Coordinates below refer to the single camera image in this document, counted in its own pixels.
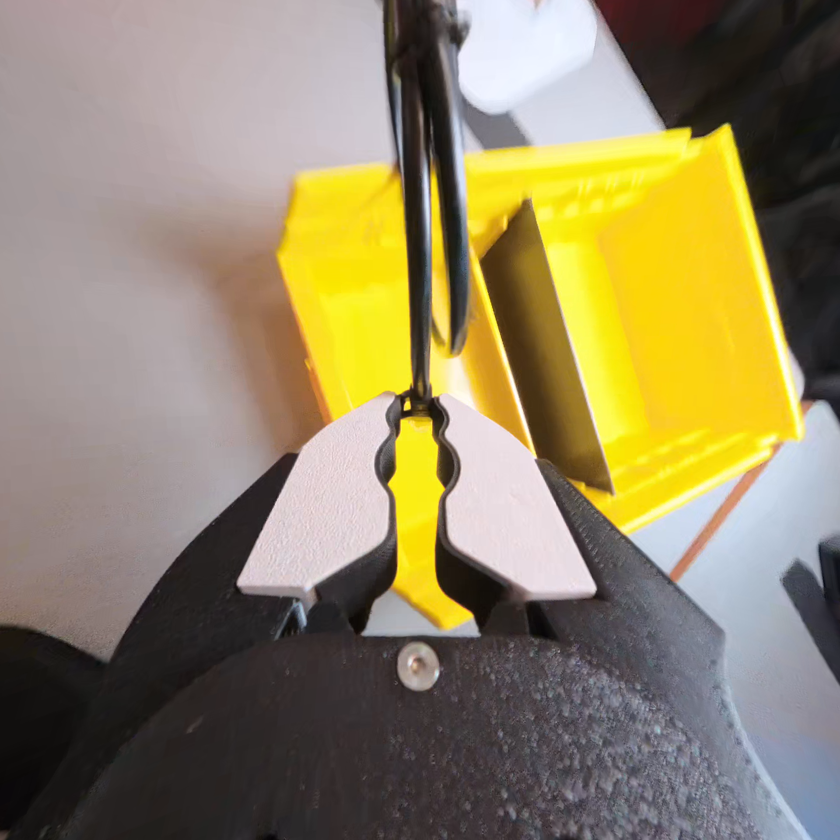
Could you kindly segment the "book stand with black board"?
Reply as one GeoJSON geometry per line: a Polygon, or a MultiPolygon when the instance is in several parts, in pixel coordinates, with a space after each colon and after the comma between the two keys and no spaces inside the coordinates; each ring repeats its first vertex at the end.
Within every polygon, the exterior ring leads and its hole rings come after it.
{"type": "Polygon", "coordinates": [[[458,57],[469,105],[497,115],[586,64],[599,17],[589,1],[457,1],[469,32],[458,57]]]}

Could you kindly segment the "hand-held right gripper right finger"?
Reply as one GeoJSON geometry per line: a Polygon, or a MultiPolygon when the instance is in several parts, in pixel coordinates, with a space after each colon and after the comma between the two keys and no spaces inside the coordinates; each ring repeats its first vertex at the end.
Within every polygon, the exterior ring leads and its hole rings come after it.
{"type": "Polygon", "coordinates": [[[440,500],[442,546],[519,601],[579,601],[595,581],[530,449],[450,394],[439,446],[453,459],[440,500]]]}

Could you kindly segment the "yellow storage bin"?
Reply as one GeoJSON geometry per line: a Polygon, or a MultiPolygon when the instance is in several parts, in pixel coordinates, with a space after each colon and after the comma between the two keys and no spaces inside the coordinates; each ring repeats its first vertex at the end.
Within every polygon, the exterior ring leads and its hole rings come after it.
{"type": "MultiPolygon", "coordinates": [[[[533,454],[480,258],[532,199],[625,534],[801,439],[804,421],[729,126],[469,154],[463,352],[430,381],[533,454]]],[[[326,422],[410,382],[403,197],[392,164],[298,174],[278,260],[326,422]]]]}

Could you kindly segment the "black bin divider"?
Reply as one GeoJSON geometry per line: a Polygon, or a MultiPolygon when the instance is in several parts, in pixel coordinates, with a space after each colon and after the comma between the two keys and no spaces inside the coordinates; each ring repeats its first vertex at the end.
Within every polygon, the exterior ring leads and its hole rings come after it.
{"type": "Polygon", "coordinates": [[[532,199],[512,213],[479,264],[536,455],[615,495],[532,199]]]}

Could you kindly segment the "black office chair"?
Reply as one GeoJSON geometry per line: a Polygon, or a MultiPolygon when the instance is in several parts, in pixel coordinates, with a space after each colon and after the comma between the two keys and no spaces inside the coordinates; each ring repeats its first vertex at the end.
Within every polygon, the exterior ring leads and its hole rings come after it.
{"type": "Polygon", "coordinates": [[[2,833],[26,814],[65,758],[105,667],[58,638],[2,626],[2,833]]]}

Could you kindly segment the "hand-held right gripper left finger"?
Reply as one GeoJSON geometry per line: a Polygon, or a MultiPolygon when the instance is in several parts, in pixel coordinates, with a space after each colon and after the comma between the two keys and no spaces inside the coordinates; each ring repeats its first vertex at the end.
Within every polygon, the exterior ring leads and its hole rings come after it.
{"type": "Polygon", "coordinates": [[[400,399],[384,392],[304,444],[237,586],[247,595],[374,600],[396,575],[400,399]]]}

